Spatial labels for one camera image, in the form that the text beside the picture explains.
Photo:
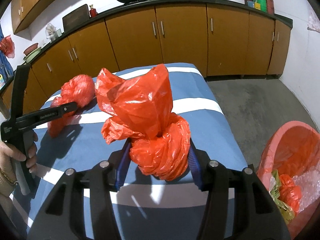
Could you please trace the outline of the person's left hand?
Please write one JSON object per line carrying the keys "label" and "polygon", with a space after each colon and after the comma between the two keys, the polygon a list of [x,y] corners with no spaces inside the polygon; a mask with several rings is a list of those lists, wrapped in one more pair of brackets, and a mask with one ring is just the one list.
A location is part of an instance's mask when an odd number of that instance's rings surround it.
{"label": "person's left hand", "polygon": [[33,144],[28,150],[29,159],[19,151],[14,145],[1,141],[1,197],[9,197],[16,184],[16,175],[12,166],[12,161],[27,161],[26,167],[30,173],[37,170],[37,134],[33,131]]}

